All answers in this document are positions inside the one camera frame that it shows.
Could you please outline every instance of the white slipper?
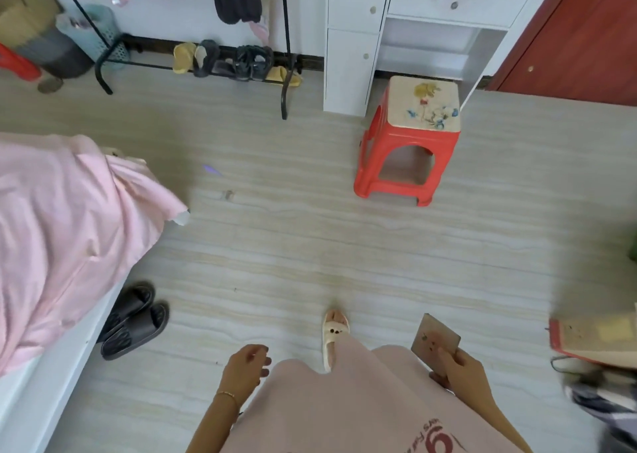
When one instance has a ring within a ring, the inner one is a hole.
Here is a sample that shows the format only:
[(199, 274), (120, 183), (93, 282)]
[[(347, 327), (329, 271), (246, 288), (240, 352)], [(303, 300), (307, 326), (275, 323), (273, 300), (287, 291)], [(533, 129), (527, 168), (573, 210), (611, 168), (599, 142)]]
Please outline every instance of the white slipper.
[(347, 317), (345, 321), (347, 324), (334, 321), (327, 322), (327, 314), (325, 314), (325, 319), (323, 319), (323, 365), (328, 373), (332, 369), (329, 367), (329, 361), (327, 360), (327, 345), (335, 342), (341, 334), (350, 332), (350, 323), (347, 321)]

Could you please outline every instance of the white desk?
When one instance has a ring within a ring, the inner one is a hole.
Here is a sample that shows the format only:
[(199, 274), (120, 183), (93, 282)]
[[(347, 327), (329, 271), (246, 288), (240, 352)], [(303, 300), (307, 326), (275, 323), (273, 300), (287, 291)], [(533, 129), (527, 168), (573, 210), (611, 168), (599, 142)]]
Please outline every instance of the white desk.
[(374, 70), (451, 79), (464, 106), (527, 0), (327, 0), (323, 110), (363, 116)]

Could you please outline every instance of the person's hand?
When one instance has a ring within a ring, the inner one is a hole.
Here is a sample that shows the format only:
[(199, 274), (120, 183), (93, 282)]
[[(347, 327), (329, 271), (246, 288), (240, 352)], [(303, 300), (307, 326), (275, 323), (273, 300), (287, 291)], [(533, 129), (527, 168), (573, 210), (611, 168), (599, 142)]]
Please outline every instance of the person's hand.
[(462, 349), (458, 349), (455, 356), (452, 356), (448, 351), (440, 348), (438, 357), (445, 365), (447, 377), (440, 377), (434, 372), (431, 372), (429, 377), (442, 387), (453, 391), (460, 401), (478, 414), (496, 406), (487, 374), (479, 360), (474, 359)]
[(250, 344), (242, 347), (228, 360), (218, 391), (234, 394), (239, 409), (261, 384), (261, 378), (270, 374), (265, 368), (272, 364), (272, 359), (267, 357), (267, 350), (262, 344)]

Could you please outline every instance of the white bed frame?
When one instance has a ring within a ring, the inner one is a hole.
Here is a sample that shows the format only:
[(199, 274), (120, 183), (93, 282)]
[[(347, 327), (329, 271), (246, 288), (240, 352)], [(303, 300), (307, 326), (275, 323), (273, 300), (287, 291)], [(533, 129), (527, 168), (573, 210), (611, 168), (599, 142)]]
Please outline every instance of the white bed frame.
[(124, 281), (42, 356), (0, 378), (0, 453), (44, 453)]

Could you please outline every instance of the person's left hand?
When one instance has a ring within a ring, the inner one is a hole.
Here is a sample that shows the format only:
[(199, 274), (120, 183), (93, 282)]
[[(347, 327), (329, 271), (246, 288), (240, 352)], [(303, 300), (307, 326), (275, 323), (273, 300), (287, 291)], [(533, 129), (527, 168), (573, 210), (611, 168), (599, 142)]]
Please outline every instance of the person's left hand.
[(272, 359), (267, 357), (267, 351), (268, 348), (263, 344), (249, 344), (230, 356), (218, 391), (234, 394), (239, 409), (261, 384), (261, 378), (270, 374), (265, 367), (272, 364)]

